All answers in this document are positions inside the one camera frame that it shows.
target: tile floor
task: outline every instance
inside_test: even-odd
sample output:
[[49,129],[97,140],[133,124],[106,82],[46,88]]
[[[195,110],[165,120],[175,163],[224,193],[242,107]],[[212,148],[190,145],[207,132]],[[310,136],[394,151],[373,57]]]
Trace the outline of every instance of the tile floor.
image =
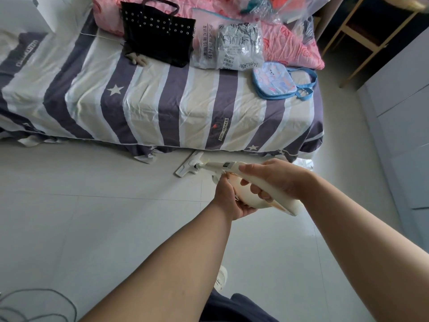
[[[337,87],[339,75],[330,62],[319,72],[325,138],[315,171],[400,230],[357,94]],[[54,288],[82,317],[212,199],[207,173],[173,176],[189,154],[147,165],[88,142],[24,148],[0,141],[0,292]],[[224,295],[243,293],[281,321],[373,321],[308,214],[266,209],[235,222],[223,265]],[[23,303],[38,314],[52,310]]]

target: blue pouch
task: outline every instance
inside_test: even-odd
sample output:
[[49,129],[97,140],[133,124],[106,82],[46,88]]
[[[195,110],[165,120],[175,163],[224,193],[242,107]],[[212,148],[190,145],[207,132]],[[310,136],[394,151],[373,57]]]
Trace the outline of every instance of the blue pouch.
[[[296,85],[290,72],[303,70],[313,78],[309,84]],[[314,70],[308,68],[288,68],[279,62],[265,62],[262,67],[253,69],[253,83],[256,93],[265,100],[281,100],[297,96],[308,100],[313,96],[313,87],[318,80]]]

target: sneaker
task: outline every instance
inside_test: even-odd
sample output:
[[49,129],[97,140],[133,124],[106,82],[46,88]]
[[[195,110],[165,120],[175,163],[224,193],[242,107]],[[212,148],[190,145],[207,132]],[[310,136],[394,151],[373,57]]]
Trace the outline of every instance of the sneaker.
[[227,283],[227,278],[228,272],[226,268],[221,265],[221,267],[219,268],[219,273],[217,274],[216,282],[214,283],[214,288],[218,293],[220,293],[223,287],[225,287],[225,284]]

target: bed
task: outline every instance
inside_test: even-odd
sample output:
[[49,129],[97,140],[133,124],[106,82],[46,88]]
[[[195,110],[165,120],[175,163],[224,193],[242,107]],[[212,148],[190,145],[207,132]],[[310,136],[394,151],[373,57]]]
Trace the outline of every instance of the bed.
[[[0,43],[0,136],[27,146],[82,139],[125,146],[141,161],[176,148],[311,158],[323,139],[320,91],[265,101],[251,71],[177,68],[123,55],[89,13],[71,38],[22,33]],[[294,73],[307,83],[304,72]]]

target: wooden frame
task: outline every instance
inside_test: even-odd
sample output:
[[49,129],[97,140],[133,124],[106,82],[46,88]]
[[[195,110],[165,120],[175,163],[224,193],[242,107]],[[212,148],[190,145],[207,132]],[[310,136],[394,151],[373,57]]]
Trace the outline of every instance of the wooden frame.
[[371,59],[375,55],[377,55],[377,53],[380,52],[388,44],[388,42],[390,42],[390,40],[393,37],[395,37],[395,35],[398,32],[400,32],[401,29],[404,28],[410,22],[410,20],[413,19],[414,16],[417,15],[417,13],[418,13],[418,11],[413,12],[410,16],[408,16],[407,19],[405,19],[405,21],[403,23],[401,23],[401,25],[398,28],[395,29],[394,32],[392,32],[389,35],[389,37],[386,38],[386,40],[384,42],[382,42],[380,45],[376,45],[372,41],[370,41],[369,39],[367,39],[366,37],[364,37],[361,34],[359,34],[357,31],[353,30],[351,27],[347,26],[347,22],[351,19],[351,17],[354,15],[354,13],[358,9],[358,7],[362,4],[362,2],[363,2],[363,0],[358,0],[358,2],[356,3],[356,5],[354,6],[354,8],[351,10],[351,12],[347,16],[347,18],[341,24],[340,28],[337,30],[337,32],[334,34],[334,36],[331,38],[331,40],[329,41],[328,45],[326,45],[325,49],[322,52],[322,57],[323,57],[325,55],[326,51],[331,47],[332,43],[335,41],[335,39],[338,37],[338,35],[341,32],[343,32],[343,35],[341,36],[340,40],[337,42],[337,44],[335,45],[334,48],[336,48],[338,46],[338,44],[340,43],[340,41],[343,39],[343,37],[345,35],[348,35],[351,38],[353,38],[354,40],[356,40],[359,43],[361,43],[366,48],[372,50],[372,54],[365,61],[363,61],[363,63],[356,70],[354,70],[354,72],[346,80],[344,80],[343,82],[341,82],[340,88],[344,87],[351,80],[351,78],[353,78],[355,75],[357,75],[357,73],[360,70],[362,70],[362,68],[365,65],[367,65],[368,62],[371,61]]

